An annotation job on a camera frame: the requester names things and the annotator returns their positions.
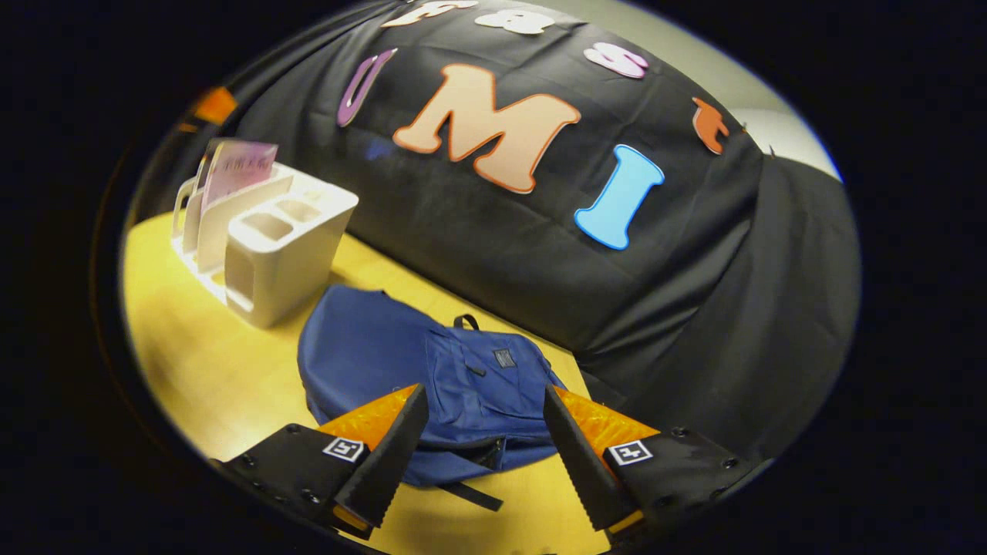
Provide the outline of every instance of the blue letter i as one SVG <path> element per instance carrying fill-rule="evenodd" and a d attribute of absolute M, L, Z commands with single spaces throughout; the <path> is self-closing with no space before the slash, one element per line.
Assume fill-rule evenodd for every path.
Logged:
<path fill-rule="evenodd" d="M 654 162 L 626 144 L 615 146 L 614 155 L 617 168 L 610 181 L 593 206 L 575 212 L 575 224 L 586 235 L 622 251 L 630 243 L 627 228 L 638 206 L 651 187 L 664 183 L 665 176 Z"/>

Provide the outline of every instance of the blue backpack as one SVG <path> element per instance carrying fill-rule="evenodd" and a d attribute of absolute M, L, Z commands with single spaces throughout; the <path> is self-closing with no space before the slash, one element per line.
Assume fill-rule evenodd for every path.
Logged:
<path fill-rule="evenodd" d="M 469 315 L 446 328 L 384 291 L 331 285 L 302 331 L 298 367 L 320 425 L 425 386 L 428 424 L 403 478 L 414 486 L 456 484 L 556 452 L 542 406 L 546 384 L 562 382 L 530 340 L 481 332 Z"/>

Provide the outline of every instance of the black fabric cover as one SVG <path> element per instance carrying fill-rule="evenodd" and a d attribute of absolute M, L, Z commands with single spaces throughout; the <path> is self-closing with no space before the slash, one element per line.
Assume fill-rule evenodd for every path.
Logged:
<path fill-rule="evenodd" d="M 278 161 L 358 194 L 349 232 L 572 350 L 594 399 L 653 426 L 694 429 L 744 457 L 777 454 L 824 401 L 852 337 L 860 257 L 842 185 L 765 157 L 698 85 L 595 26 L 485 0 L 380 28 L 419 4 L 375 2 L 362 23 L 346 20 L 344 33 L 325 28 L 331 38 L 318 47 L 309 39 L 309 53 L 290 68 L 255 70 L 257 80 L 240 84 L 250 102 L 224 134 L 277 143 Z M 556 23 L 536 36 L 474 23 L 505 8 Z M 586 60 L 582 51 L 598 41 L 643 56 L 645 78 Z M 339 127 L 356 67 L 395 47 L 360 112 Z M 497 108 L 547 93 L 580 111 L 545 151 L 530 195 L 475 172 L 473 160 L 495 141 L 451 162 L 448 125 L 433 154 L 392 140 L 442 84 L 441 68 L 457 62 L 494 73 Z M 693 97 L 723 114 L 730 135 L 721 137 L 721 156 L 693 129 Z M 623 251 L 573 221 L 614 171 L 617 144 L 665 176 Z"/>

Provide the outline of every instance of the wooden table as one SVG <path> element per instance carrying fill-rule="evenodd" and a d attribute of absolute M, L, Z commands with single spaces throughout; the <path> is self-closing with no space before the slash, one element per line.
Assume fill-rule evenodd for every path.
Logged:
<path fill-rule="evenodd" d="M 169 243 L 171 214 L 134 226 L 124 252 L 124 300 L 136 356 L 165 413 L 204 457 L 228 460 L 288 423 L 316 428 L 298 374 L 298 337 L 321 294 L 266 330 L 213 297 Z M 384 289 L 447 325 L 469 312 L 481 329 L 523 331 L 435 286 L 346 235 L 332 282 Z M 588 397 L 572 355 L 524 333 L 575 393 Z M 554 455 L 467 482 L 500 498 L 490 512 L 437 489 L 401 484 L 366 543 L 388 553 L 595 554 L 609 548 L 590 525 Z"/>

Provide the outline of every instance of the orange object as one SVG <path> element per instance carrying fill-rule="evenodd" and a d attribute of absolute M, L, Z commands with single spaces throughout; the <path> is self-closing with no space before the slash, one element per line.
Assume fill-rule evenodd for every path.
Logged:
<path fill-rule="evenodd" d="M 360 530 L 365 530 L 370 527 L 370 524 L 361 520 L 359 516 L 347 511 L 346 507 L 343 507 L 342 505 L 336 505 L 333 507 L 333 515 L 336 515 L 338 519 L 349 524 L 350 526 L 356 526 L 356 528 Z"/>
<path fill-rule="evenodd" d="M 319 432 L 363 441 L 371 451 L 377 448 L 380 441 L 391 429 L 398 414 L 405 408 L 405 403 L 417 384 L 399 389 L 390 395 L 370 401 L 366 405 L 353 409 L 335 420 L 319 426 Z"/>
<path fill-rule="evenodd" d="M 693 97 L 692 102 L 699 108 L 692 116 L 692 126 L 696 129 L 696 134 L 703 141 L 703 144 L 714 154 L 723 154 L 723 145 L 717 142 L 717 133 L 729 136 L 730 131 L 723 124 L 723 116 L 716 108 Z"/>
<path fill-rule="evenodd" d="M 548 94 L 531 95 L 498 110 L 492 71 L 452 63 L 442 68 L 442 75 L 442 86 L 410 125 L 394 132 L 394 142 L 431 154 L 442 146 L 438 132 L 448 121 L 450 161 L 459 162 L 496 139 L 490 154 L 474 160 L 473 169 L 512 193 L 531 193 L 542 154 L 563 127 L 579 121 L 579 110 Z"/>
<path fill-rule="evenodd" d="M 210 123 L 222 125 L 237 108 L 237 101 L 226 87 L 216 87 L 198 103 L 195 117 Z"/>
<path fill-rule="evenodd" d="M 572 415 L 572 419 L 601 461 L 603 461 L 603 451 L 607 447 L 660 434 L 658 430 L 617 411 L 560 389 L 558 386 L 554 387 L 566 409 L 569 410 L 569 414 Z"/>
<path fill-rule="evenodd" d="M 615 533 L 617 533 L 617 532 L 619 532 L 621 530 L 625 530 L 625 529 L 629 528 L 631 526 L 631 524 L 640 522 L 642 519 L 644 519 L 644 517 L 645 517 L 645 514 L 642 513 L 640 509 L 638 509 L 638 510 L 634 511 L 633 513 L 627 515 L 627 517 L 624 518 L 623 520 L 621 520 L 620 522 L 617 522 L 616 524 L 614 524 L 614 525 L 610 526 L 609 528 L 607 528 L 607 531 L 610 532 L 610 533 L 612 533 L 612 534 L 615 534 Z"/>

